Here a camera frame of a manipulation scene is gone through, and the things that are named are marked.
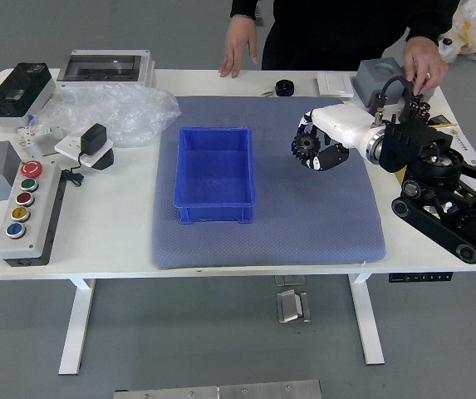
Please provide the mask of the person's right hand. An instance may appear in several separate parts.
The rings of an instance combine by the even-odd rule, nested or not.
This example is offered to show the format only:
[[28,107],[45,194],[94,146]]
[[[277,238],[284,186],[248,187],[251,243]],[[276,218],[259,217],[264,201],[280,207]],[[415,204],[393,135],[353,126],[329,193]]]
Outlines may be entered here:
[[245,48],[254,64],[258,63],[256,22],[245,15],[234,15],[225,37],[223,61],[218,69],[220,77],[236,78],[243,66]]

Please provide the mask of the person's left hand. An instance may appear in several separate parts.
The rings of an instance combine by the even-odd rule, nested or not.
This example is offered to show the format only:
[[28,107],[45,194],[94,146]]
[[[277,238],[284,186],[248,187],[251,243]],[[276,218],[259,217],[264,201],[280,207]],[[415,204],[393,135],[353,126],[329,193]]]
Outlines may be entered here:
[[439,54],[438,46],[427,37],[412,37],[403,53],[405,78],[413,84],[413,93],[425,94],[445,79],[448,64]]

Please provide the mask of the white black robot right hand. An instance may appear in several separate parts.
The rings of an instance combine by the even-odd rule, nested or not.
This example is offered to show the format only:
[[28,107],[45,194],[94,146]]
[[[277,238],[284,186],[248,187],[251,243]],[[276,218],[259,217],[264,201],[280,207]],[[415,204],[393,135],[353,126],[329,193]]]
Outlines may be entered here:
[[352,103],[316,108],[301,118],[292,153],[316,171],[340,165],[348,159],[350,149],[377,165],[384,134],[382,111],[372,116]]

